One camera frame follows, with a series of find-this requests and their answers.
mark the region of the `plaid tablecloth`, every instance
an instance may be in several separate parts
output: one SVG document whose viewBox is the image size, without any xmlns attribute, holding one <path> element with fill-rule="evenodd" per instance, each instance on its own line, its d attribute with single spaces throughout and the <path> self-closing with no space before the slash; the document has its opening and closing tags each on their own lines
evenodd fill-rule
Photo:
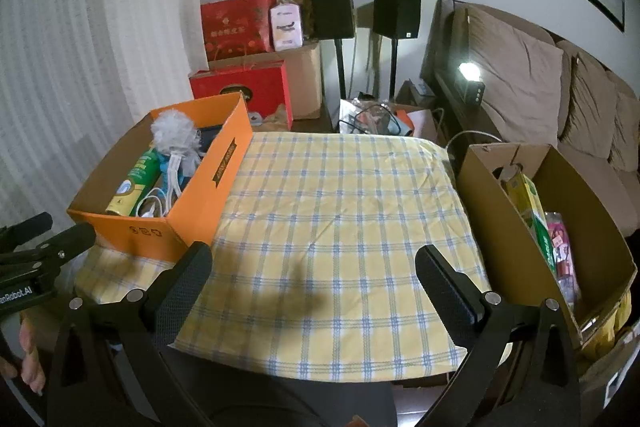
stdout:
<svg viewBox="0 0 640 427">
<path fill-rule="evenodd" d="M 420 139 L 255 134 L 212 244 L 213 273 L 174 347 L 282 377 L 373 381 L 453 371 L 415 276 L 433 243 L 488 289 L 444 151 Z M 98 302 L 169 265 L 94 248 L 76 287 Z"/>
</svg>

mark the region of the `black label on orange box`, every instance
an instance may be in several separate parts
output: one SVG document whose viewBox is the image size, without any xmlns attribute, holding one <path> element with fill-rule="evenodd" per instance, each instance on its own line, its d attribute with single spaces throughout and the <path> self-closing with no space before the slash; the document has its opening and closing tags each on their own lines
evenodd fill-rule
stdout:
<svg viewBox="0 0 640 427">
<path fill-rule="evenodd" d="M 236 139 L 234 138 L 232 140 L 232 142 L 229 144 L 229 147 L 226 149 L 225 155 L 223 156 L 222 161 L 220 162 L 220 165 L 218 166 L 218 170 L 216 170 L 216 173 L 213 175 L 213 181 L 216 182 L 216 187 L 218 187 L 218 185 L 220 185 L 220 180 L 222 179 L 222 174 L 225 173 L 226 166 L 229 165 L 229 160 L 231 159 L 231 156 L 234 155 L 236 147 L 237 147 Z"/>
</svg>

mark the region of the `curtain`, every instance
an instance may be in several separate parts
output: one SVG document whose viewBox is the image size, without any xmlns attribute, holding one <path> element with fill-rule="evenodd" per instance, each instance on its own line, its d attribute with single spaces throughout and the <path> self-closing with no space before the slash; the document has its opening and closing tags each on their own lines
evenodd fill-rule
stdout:
<svg viewBox="0 0 640 427">
<path fill-rule="evenodd" d="M 0 227 L 43 210 L 68 227 L 115 141 L 191 98 L 188 75 L 207 66 L 200 2 L 0 0 Z"/>
</svg>

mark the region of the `sofa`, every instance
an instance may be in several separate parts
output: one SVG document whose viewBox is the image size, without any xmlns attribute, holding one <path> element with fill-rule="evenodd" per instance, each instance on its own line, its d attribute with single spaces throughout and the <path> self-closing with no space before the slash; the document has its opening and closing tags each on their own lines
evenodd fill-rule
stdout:
<svg viewBox="0 0 640 427">
<path fill-rule="evenodd" d="M 456 89 L 458 66 L 469 61 L 479 63 L 485 83 L 479 107 L 466 104 Z M 623 236 L 640 228 L 640 102 L 592 55 L 508 12 L 438 0 L 422 77 L 455 127 L 504 141 L 550 142 L 600 198 Z M 474 134 L 460 139 L 464 146 L 486 141 Z"/>
</svg>

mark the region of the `red gift bag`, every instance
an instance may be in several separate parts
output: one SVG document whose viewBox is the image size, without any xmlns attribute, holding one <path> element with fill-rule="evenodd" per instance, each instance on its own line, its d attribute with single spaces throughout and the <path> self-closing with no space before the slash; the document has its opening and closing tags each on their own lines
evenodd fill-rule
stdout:
<svg viewBox="0 0 640 427">
<path fill-rule="evenodd" d="M 272 52 L 269 10 L 276 0 L 225 0 L 202 4 L 207 60 Z"/>
<path fill-rule="evenodd" d="M 291 129 L 293 113 L 284 60 L 199 71 L 189 81 L 193 98 L 239 91 L 244 96 L 252 124 L 278 121 L 282 113 Z"/>
</svg>

